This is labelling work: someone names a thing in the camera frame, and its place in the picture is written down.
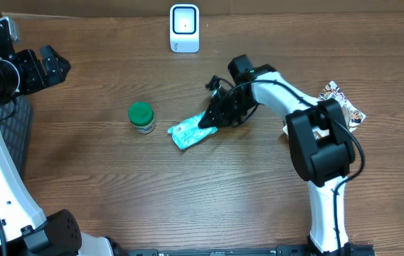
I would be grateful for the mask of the teal wipes pack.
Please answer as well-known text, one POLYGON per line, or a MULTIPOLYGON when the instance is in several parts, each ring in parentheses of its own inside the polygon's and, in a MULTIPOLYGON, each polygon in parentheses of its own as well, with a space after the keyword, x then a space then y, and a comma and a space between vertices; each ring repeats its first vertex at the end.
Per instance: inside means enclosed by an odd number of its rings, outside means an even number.
POLYGON ((186 150, 218 131, 217 127, 198 127, 198 123, 201 121, 204 114, 205 112, 202 112, 189 117, 168 129, 168 133, 171 135, 173 142, 180 150, 186 150))

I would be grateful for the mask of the green lid jar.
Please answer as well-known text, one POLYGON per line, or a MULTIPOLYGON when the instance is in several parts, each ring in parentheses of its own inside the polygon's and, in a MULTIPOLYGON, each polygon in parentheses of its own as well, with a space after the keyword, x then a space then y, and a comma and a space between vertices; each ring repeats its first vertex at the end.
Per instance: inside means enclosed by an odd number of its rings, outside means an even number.
POLYGON ((128 110, 128 117, 140 134, 151 133, 156 127, 154 111, 146 102, 135 102, 128 110))

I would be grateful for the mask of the white brown snack bag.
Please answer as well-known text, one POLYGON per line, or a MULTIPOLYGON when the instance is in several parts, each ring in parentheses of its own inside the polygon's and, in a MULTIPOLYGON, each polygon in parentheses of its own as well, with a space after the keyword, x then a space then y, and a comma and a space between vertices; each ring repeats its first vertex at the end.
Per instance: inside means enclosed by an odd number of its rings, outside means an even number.
MULTIPOLYGON (((341 111, 343 113, 346 126, 350 132, 356 130, 366 118, 366 115, 354 107, 341 88, 334 81, 331 81, 324 86, 324 88, 318 94, 317 99, 318 100, 306 99, 306 101, 312 105, 315 105, 317 101, 335 99, 341 106, 341 111)), ((289 109, 289 113, 292 113, 294 110, 305 110, 308 108, 307 105, 301 103, 298 99, 287 100, 286 103, 286 105, 290 105, 291 107, 289 109)), ((312 132, 315 139, 321 139, 329 135, 328 129, 323 130, 318 127, 313 128, 312 132)))

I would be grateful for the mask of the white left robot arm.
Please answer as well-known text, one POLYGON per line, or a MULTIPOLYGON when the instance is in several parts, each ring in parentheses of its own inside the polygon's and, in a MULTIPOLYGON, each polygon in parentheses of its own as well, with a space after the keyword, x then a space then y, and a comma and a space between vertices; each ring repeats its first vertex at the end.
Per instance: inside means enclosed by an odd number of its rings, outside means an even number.
MULTIPOLYGON (((0 106, 65 81, 70 63, 51 46, 16 52, 18 30, 0 18, 0 106)), ((0 129, 0 255, 123 255, 109 237, 82 232, 66 209, 45 215, 23 184, 0 129)))

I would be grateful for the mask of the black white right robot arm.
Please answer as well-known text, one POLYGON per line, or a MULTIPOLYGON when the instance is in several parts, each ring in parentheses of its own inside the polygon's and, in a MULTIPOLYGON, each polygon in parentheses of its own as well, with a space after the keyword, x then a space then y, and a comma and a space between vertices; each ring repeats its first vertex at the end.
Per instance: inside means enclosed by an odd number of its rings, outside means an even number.
POLYGON ((350 165, 364 153, 341 105, 303 93, 274 67, 255 67, 246 55, 232 59, 228 70, 233 79, 228 88, 223 88, 226 79, 217 75, 206 84, 213 96, 199 127, 240 126, 260 105, 280 116, 293 167, 308 185, 312 226, 306 254, 353 255, 344 226, 344 191, 355 178, 350 165))

